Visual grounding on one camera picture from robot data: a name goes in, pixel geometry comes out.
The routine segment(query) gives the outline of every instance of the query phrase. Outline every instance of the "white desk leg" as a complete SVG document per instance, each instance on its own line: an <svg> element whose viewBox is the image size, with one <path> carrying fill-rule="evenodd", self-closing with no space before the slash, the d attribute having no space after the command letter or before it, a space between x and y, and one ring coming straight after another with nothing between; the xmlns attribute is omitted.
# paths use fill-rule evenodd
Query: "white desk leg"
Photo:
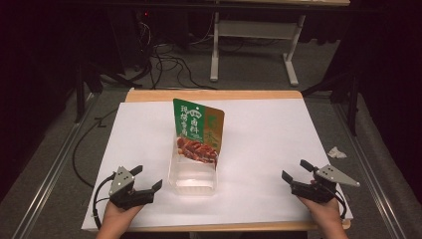
<svg viewBox="0 0 422 239"><path fill-rule="evenodd" d="M295 29L294 36L292 38L292 45L288 54L283 54L283 60L285 62L286 70L288 72L289 81L292 87L297 87L299 82L298 78L296 77L295 69L293 68L292 64L292 57L293 53L295 52L296 45L298 44L299 36L301 35L302 27L304 26L305 22L305 15L302 15L299 18L298 26Z"/></svg>
<svg viewBox="0 0 422 239"><path fill-rule="evenodd" d="M219 24L219 13L214 13L214 47L212 50L211 58L211 82L218 81L218 24Z"/></svg>

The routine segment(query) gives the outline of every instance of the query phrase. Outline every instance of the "person's left hand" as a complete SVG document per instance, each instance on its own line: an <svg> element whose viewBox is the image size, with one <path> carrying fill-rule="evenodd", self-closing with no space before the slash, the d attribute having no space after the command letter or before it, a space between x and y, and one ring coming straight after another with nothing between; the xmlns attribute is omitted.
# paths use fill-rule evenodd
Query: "person's left hand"
<svg viewBox="0 0 422 239"><path fill-rule="evenodd" d="M97 238L119 238L130 226L131 221L142 207L143 205L124 210L109 201L105 207L103 225L99 234L97 234Z"/></svg>

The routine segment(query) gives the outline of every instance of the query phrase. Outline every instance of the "hand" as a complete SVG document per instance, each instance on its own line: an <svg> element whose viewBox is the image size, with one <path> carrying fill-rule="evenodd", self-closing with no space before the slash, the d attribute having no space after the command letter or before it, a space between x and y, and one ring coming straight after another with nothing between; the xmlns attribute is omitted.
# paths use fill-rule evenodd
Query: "hand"
<svg viewBox="0 0 422 239"><path fill-rule="evenodd" d="M129 208L127 210L116 207L112 202L108 202L105 207L103 225L97 234L98 239L119 238L130 226L131 221L142 209L143 205Z"/></svg>
<svg viewBox="0 0 422 239"><path fill-rule="evenodd" d="M311 216L324 238L347 239L341 225L337 199L333 198L328 203L316 203L302 197L298 197L298 199L310 210Z"/></svg>

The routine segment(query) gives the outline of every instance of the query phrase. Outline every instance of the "crumpled paper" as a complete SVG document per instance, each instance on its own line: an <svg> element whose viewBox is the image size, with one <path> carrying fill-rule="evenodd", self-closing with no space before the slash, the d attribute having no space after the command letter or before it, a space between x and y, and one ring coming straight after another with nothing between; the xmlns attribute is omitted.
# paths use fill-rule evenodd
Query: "crumpled paper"
<svg viewBox="0 0 422 239"><path fill-rule="evenodd" d="M346 158L347 157L347 155L344 152L338 150L336 146L332 148L327 154L328 156L332 158Z"/></svg>

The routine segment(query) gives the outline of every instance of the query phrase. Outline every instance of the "white paper sheet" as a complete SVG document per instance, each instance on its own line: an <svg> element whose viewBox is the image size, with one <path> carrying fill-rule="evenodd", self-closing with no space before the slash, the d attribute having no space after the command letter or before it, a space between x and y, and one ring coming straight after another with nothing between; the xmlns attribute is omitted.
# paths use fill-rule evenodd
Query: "white paper sheet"
<svg viewBox="0 0 422 239"><path fill-rule="evenodd" d="M301 159L318 167L328 164L304 101L196 103L225 112L218 187L211 197L176 195L167 182L175 128L172 102L120 105L96 188L120 165L128 170L143 165L136 189L148 189L163 179L154 202L140 211L131 227L310 221L308 210L282 180L283 170L296 181L313 179L300 166ZM99 199L107 197L108 190L106 184ZM100 218L105 205L98 204ZM346 218L352 218L350 210ZM91 204L82 228L97 230Z"/></svg>

